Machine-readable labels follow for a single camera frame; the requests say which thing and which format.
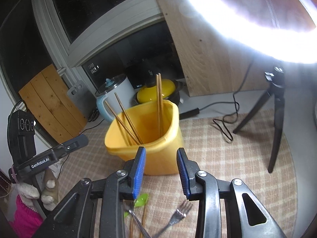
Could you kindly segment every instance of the yellow plastic container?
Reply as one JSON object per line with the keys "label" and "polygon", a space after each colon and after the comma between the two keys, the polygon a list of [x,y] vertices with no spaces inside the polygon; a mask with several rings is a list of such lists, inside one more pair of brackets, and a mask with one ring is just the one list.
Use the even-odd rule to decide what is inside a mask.
{"label": "yellow plastic container", "polygon": [[[160,176],[178,173],[176,151],[183,147],[183,137],[177,105],[169,100],[163,100],[164,135],[162,137],[159,137],[158,132],[156,101],[131,107],[126,112],[144,144],[137,145],[121,124],[114,120],[105,136],[105,145],[109,154],[127,161],[134,159],[139,146],[143,146],[146,149],[144,174]],[[118,116],[132,132],[123,113]]]}

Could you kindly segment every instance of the yellow pot lid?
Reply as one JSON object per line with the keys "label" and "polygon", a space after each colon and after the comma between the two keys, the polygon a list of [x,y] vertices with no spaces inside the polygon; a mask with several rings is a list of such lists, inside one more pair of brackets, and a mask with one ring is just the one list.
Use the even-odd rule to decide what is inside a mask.
{"label": "yellow pot lid", "polygon": [[[176,87],[173,81],[168,79],[162,79],[162,97],[166,98],[170,96]],[[137,93],[137,100],[140,104],[156,101],[156,85],[153,87],[143,86]]]}

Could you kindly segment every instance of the white glove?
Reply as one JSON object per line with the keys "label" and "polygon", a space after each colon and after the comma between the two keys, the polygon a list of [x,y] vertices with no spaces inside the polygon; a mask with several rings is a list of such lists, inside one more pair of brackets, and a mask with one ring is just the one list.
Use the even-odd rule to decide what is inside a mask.
{"label": "white glove", "polygon": [[[46,169],[44,174],[43,182],[45,184],[45,189],[42,191],[41,200],[44,207],[52,211],[58,204],[58,180],[52,173],[51,169]],[[31,210],[37,212],[33,205],[32,200],[37,200],[40,198],[38,190],[27,183],[18,183],[17,190],[19,192],[21,201]]]}

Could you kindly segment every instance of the black clamp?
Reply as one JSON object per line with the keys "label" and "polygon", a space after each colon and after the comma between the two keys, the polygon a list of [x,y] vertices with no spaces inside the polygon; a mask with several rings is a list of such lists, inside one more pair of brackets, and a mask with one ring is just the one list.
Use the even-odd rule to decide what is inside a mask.
{"label": "black clamp", "polygon": [[106,179],[81,179],[47,216],[33,238],[93,237],[97,201],[102,199],[99,237],[125,238],[123,200],[135,200],[145,167],[145,148]]}
{"label": "black clamp", "polygon": [[286,238],[262,203],[240,179],[218,180],[188,160],[183,148],[177,151],[177,165],[184,195],[199,200],[196,238],[221,238],[220,199],[224,199],[227,235],[231,238]]}
{"label": "black clamp", "polygon": [[12,183],[18,183],[30,179],[69,153],[86,145],[88,145],[88,138],[82,134],[54,148],[48,149],[21,164],[13,164],[9,169],[10,180]]}

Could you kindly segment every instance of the black power cable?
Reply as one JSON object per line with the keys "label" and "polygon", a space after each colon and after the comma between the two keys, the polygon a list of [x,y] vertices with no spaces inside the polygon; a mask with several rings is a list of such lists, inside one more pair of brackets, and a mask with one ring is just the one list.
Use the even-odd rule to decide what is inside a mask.
{"label": "black power cable", "polygon": [[91,127],[91,128],[87,128],[87,129],[84,129],[80,134],[83,134],[83,132],[85,132],[86,130],[90,130],[90,129],[93,129],[93,128],[97,127],[97,126],[98,126],[99,124],[101,124],[103,121],[104,121],[104,119],[103,119],[100,123],[98,123],[96,126]]}
{"label": "black power cable", "polygon": [[[249,66],[248,66],[248,69],[247,69],[247,71],[246,71],[246,73],[245,73],[245,76],[244,76],[244,78],[243,78],[243,80],[242,80],[242,83],[241,83],[240,87],[237,89],[237,91],[235,91],[235,92],[232,94],[233,102],[214,102],[214,103],[211,103],[211,104],[206,105],[206,106],[204,106],[203,108],[199,109],[199,110],[201,111],[201,110],[206,109],[207,107],[210,107],[210,106],[213,106],[213,105],[216,105],[216,104],[234,104],[234,105],[235,105],[235,112],[234,112],[234,113],[226,114],[226,115],[224,115],[224,116],[222,117],[222,119],[213,119],[213,122],[219,127],[220,131],[221,131],[221,132],[228,138],[228,140],[230,140],[230,141],[233,141],[233,136],[232,136],[231,132],[229,131],[229,129],[227,128],[226,123],[232,124],[232,123],[235,123],[235,122],[238,120],[238,115],[239,115],[238,112],[239,112],[239,110],[240,110],[240,104],[236,101],[235,95],[236,95],[238,92],[241,91],[241,89],[242,89],[242,87],[243,87],[243,85],[244,85],[244,83],[245,83],[245,80],[246,80],[247,77],[248,77],[249,71],[250,71],[250,69],[251,69],[251,67],[252,67],[252,65],[253,65],[253,62],[254,62],[254,57],[252,58],[252,60],[251,60],[251,62],[250,62],[250,64],[249,64]],[[226,117],[232,116],[232,115],[236,115],[236,119],[235,119],[235,120],[233,120],[233,121],[227,121],[227,120],[225,120]],[[223,125],[223,127],[226,129],[227,133],[222,129],[222,127],[219,125],[218,122],[222,122],[222,125]]]}
{"label": "black power cable", "polygon": [[65,161],[61,164],[61,170],[62,170],[62,168],[63,168],[63,165],[64,165],[65,162],[67,161],[69,155],[70,155],[70,154],[68,154],[68,156],[66,157]]}

